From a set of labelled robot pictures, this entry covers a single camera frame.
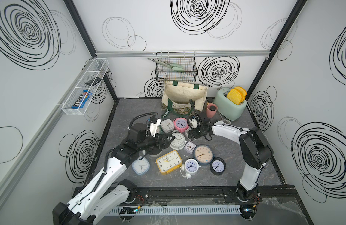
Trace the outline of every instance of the gray tabletop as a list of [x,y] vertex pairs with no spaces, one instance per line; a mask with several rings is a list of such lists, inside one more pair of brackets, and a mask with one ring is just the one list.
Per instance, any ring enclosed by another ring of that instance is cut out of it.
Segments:
[[[103,151],[99,157],[95,174],[99,172],[104,165],[104,156],[109,149],[114,148],[127,136],[127,127],[130,121],[137,115],[157,112],[162,115],[161,99],[121,99],[117,105],[115,115],[109,130]],[[167,119],[175,119],[178,116],[168,115]],[[220,119],[220,115],[216,113],[215,118]],[[136,122],[145,123],[147,117],[140,118]],[[254,123],[247,109],[244,110],[242,116],[233,121],[232,125],[242,128],[252,128]],[[215,157],[222,158],[227,164],[226,170],[222,176],[216,176],[209,171],[208,166],[199,168],[197,174],[187,179],[181,176],[180,169],[162,175],[155,163],[156,157],[146,156],[150,164],[150,169],[143,175],[137,175],[130,166],[117,180],[128,179],[138,187],[176,187],[176,186],[235,186],[240,180],[245,162],[242,157],[240,145],[221,136],[213,136],[211,141],[205,140],[203,137],[193,141],[194,144],[208,145]],[[164,149],[162,155],[172,151],[171,148]],[[178,151],[183,162],[186,159],[193,158],[193,155],[185,150]],[[259,177],[259,185],[281,185],[277,173],[269,161]]]

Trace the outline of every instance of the mint green toaster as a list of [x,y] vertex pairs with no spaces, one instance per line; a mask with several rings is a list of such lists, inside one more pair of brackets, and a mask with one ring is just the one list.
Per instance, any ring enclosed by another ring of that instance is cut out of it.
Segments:
[[224,96],[224,94],[228,94],[230,90],[230,88],[220,89],[213,103],[217,105],[218,111],[227,119],[236,120],[242,115],[243,110],[247,106],[247,101],[244,100],[240,105],[234,104]]

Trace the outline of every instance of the pink alarm clock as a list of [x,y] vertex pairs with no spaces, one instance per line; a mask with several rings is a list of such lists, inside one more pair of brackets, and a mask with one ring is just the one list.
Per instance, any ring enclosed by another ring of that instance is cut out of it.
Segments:
[[174,129],[179,131],[180,133],[183,133],[185,130],[189,128],[187,119],[182,117],[173,120],[173,123]]

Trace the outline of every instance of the pink cup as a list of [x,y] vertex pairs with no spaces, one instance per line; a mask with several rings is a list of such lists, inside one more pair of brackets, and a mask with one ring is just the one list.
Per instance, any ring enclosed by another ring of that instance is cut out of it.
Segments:
[[[210,107],[211,106],[214,106],[216,109],[215,110],[211,110]],[[218,109],[218,106],[216,104],[213,104],[213,103],[209,103],[207,105],[207,110],[205,111],[206,115],[208,118],[213,118],[213,116],[216,114],[217,112],[217,109]]]

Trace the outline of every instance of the black alarm clock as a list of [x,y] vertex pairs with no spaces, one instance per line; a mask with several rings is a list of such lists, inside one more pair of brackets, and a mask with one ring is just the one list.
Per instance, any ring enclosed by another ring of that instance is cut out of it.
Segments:
[[217,157],[212,160],[212,162],[210,163],[209,169],[214,175],[220,176],[224,173],[225,167],[226,167],[226,163],[224,162],[224,160]]

